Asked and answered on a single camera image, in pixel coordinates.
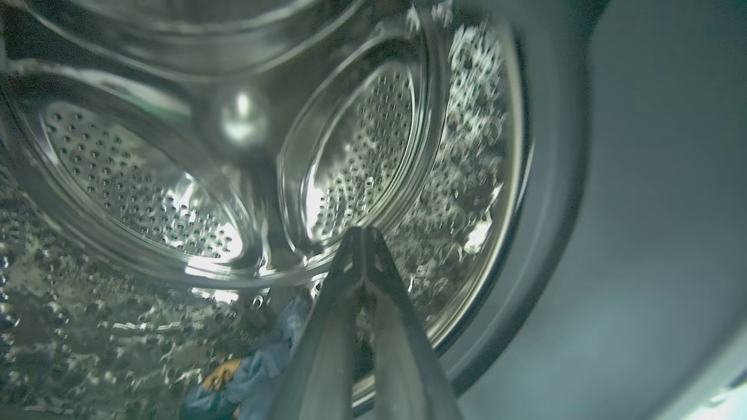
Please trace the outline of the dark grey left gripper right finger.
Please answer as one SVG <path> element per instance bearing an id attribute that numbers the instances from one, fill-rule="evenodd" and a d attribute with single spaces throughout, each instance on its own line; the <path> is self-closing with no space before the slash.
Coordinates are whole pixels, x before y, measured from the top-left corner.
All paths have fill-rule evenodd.
<path id="1" fill-rule="evenodd" d="M 365 291 L 375 298 L 377 419 L 462 419 L 456 396 L 381 232 L 365 228 Z"/>

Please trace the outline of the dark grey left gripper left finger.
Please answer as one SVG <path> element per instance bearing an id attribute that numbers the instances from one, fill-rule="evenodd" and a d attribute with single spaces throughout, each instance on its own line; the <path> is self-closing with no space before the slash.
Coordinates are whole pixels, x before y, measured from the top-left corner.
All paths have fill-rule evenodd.
<path id="1" fill-rule="evenodd" d="M 350 419 L 355 317 L 365 265 L 363 228 L 348 229 L 278 386 L 269 419 Z"/>

